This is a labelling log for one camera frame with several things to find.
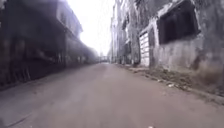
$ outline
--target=trash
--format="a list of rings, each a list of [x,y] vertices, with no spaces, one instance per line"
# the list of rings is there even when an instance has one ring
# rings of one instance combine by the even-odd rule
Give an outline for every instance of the trash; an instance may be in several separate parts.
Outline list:
[[[170,87],[170,88],[172,88],[174,86],[175,86],[174,84],[168,84],[168,87]]]

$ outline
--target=ground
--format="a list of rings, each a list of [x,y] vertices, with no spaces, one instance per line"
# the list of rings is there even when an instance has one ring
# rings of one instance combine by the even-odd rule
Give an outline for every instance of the ground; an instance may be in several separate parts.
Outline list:
[[[224,107],[97,64],[0,93],[0,128],[223,128]]]

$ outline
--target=asphalt road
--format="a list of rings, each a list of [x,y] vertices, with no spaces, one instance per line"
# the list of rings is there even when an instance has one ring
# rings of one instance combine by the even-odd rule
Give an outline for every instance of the asphalt road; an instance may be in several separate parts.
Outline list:
[[[116,65],[65,71],[0,93],[0,128],[224,128],[224,107]]]

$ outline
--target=window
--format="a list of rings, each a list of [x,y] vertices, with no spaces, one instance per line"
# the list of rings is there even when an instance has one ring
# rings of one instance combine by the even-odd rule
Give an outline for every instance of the window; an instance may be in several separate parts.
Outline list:
[[[183,1],[159,19],[158,27],[160,44],[196,35],[199,30],[193,4]]]

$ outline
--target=gray building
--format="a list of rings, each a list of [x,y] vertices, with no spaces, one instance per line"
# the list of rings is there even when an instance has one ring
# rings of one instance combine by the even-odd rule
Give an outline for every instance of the gray building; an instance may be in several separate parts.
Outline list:
[[[223,82],[223,0],[126,0],[125,3],[128,18],[122,26],[127,29],[126,40],[132,44],[132,61],[139,45],[141,66],[193,72],[213,82]]]
[[[0,86],[82,63],[88,48],[66,1],[7,0],[0,5]]]

